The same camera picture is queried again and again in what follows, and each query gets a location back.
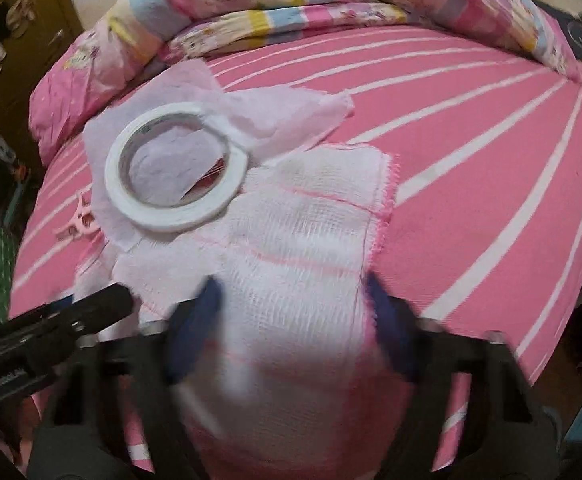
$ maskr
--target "door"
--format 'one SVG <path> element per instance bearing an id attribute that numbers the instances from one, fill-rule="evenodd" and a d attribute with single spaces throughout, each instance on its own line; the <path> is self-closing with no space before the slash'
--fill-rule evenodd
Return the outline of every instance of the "door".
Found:
<path id="1" fill-rule="evenodd" d="M 11 6 L 16 0 L 0 0 Z M 19 38 L 3 41 L 0 72 L 0 133 L 34 171 L 41 170 L 37 145 L 28 132 L 28 97 L 66 51 L 81 27 L 70 0 L 30 0 L 36 18 Z"/>

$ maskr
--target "masking tape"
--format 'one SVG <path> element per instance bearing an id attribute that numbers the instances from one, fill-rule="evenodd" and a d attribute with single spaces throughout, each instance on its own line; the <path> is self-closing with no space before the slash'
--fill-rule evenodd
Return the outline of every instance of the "masking tape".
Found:
<path id="1" fill-rule="evenodd" d="M 217 136 L 228 147 L 225 168 L 214 186 L 197 200 L 182 205 L 156 206 L 136 197 L 129 168 L 138 148 L 157 137 L 155 126 L 163 121 L 183 121 Z M 149 110 L 117 136 L 104 166 L 104 184 L 113 205 L 133 223 L 150 231 L 172 233 L 190 229 L 224 209 L 238 193 L 249 161 L 247 153 L 229 139 L 243 138 L 224 116 L 193 102 L 173 103 Z"/>

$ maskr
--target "white gauze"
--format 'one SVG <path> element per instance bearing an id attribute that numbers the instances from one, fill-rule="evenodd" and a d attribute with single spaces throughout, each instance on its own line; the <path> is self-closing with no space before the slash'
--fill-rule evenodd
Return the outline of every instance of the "white gauze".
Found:
<path id="1" fill-rule="evenodd" d="M 223 286 L 217 328 L 177 386 L 187 422 L 250 460 L 327 467 L 345 437 L 372 322 L 361 277 L 395 178 L 391 156 L 372 146 L 323 144 L 249 170 L 212 222 L 119 255 L 112 277 L 142 298 L 140 321 L 167 317 L 209 274 Z"/>

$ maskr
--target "bed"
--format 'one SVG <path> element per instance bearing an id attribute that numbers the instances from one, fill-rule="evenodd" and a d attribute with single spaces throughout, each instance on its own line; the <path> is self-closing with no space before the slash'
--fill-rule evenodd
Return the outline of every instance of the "bed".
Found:
<path id="1" fill-rule="evenodd" d="M 228 54 L 209 67 L 226 90 L 348 88 L 356 112 L 328 140 L 370 142 L 401 165 L 375 263 L 389 293 L 453 332 L 504 332 L 529 380 L 538 378 L 582 283 L 581 84 L 532 60 L 411 25 L 337 30 Z M 11 316 L 71 294 L 75 269 L 101 248 L 101 240 L 54 234 L 74 213 L 76 194 L 88 196 L 90 187 L 78 134 L 48 165 L 18 255 Z M 463 402 L 450 406 L 439 465 L 452 458 Z M 370 406 L 366 416 L 378 409 Z M 338 469 L 352 479 L 367 473 L 386 448 L 363 446 L 366 432 L 385 431 L 379 438 L 388 442 L 399 417 L 399 410 L 388 413 L 389 430 L 366 428 L 341 443 L 346 458 Z M 130 444 L 140 443 L 132 431 Z M 223 447 L 225 459 L 239 455 L 234 444 Z M 141 446 L 133 449 L 144 457 Z"/>

